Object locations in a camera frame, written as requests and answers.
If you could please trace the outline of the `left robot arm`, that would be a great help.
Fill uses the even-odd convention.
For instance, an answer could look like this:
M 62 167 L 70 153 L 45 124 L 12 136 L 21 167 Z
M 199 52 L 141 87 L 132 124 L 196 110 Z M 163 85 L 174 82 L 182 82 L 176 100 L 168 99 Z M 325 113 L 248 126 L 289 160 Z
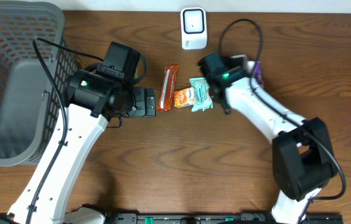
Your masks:
M 81 207 L 67 213 L 72 189 L 87 155 L 113 118 L 156 115 L 153 88 L 113 73 L 79 69 L 67 78 L 62 117 L 27 187 L 0 223 L 104 223 L 106 213 Z

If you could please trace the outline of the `grey plastic basket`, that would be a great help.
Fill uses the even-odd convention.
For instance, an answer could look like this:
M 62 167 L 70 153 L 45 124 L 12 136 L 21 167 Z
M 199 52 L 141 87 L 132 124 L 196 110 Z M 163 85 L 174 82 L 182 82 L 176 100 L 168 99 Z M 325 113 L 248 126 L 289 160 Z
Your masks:
M 77 70 L 65 50 L 62 10 L 48 2 L 0 1 L 0 166 L 39 162 L 54 131 L 60 90 Z

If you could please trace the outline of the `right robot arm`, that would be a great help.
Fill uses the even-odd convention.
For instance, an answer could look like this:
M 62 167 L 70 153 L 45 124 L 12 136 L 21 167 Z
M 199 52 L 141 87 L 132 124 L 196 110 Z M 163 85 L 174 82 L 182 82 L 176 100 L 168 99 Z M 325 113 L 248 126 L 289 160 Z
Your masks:
M 200 61 L 214 101 L 245 116 L 271 143 L 273 176 L 280 189 L 266 223 L 342 223 L 340 217 L 309 215 L 319 192 L 341 167 L 335 160 L 329 132 L 319 118 L 307 120 L 265 92 L 246 69 L 222 58 Z

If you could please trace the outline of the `small orange packet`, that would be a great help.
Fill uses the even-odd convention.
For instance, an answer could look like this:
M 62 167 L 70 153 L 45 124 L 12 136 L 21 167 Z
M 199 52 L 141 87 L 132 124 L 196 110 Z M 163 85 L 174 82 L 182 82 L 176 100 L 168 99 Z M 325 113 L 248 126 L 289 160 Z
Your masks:
M 174 93 L 174 106 L 183 108 L 196 104 L 195 88 L 189 87 Z

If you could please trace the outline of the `orange snack bar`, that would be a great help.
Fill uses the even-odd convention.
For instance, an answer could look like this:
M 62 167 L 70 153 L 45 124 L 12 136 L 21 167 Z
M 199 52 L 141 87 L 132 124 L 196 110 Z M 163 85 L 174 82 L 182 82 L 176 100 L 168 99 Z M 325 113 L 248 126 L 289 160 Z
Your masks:
M 170 65 L 164 68 L 162 90 L 157 107 L 159 111 L 170 111 L 173 107 L 175 92 L 174 88 L 176 86 L 178 71 L 178 65 Z

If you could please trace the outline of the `white barcode scanner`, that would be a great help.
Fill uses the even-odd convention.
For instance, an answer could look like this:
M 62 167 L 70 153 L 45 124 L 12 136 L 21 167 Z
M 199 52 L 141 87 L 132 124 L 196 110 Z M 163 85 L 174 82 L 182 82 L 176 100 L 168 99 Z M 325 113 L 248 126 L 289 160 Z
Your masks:
M 187 7 L 180 12 L 181 44 L 184 50 L 199 50 L 207 46 L 207 15 L 201 7 Z

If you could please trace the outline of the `purple red snack pack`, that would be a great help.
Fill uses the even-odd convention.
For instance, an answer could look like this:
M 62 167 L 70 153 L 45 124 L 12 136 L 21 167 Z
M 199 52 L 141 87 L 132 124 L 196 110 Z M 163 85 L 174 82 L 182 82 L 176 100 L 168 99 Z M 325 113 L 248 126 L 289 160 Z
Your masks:
M 260 87 L 264 87 L 264 81 L 263 81 L 263 72 L 261 69 L 261 62 L 256 62 L 255 67 L 254 67 L 254 75 L 255 75 L 255 80 L 259 84 Z

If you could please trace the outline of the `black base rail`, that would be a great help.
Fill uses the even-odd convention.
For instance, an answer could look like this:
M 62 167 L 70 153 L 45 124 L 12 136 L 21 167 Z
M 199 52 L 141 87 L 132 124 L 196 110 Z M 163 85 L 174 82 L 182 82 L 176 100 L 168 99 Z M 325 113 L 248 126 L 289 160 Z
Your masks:
M 138 215 L 113 213 L 105 221 L 110 224 L 217 224 L 217 223 L 276 223 L 269 213 L 241 213 L 227 215 Z

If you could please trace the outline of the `green wipes packet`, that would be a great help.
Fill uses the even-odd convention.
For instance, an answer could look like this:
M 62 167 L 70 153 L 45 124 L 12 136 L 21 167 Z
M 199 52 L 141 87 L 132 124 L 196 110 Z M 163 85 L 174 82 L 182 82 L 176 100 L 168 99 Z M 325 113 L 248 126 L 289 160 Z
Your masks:
M 189 80 L 191 87 L 195 89 L 197 102 L 192 107 L 192 112 L 198 110 L 205 111 L 209 108 L 213 108 L 213 102 L 211 96 L 209 95 L 209 84 L 203 77 L 191 78 Z

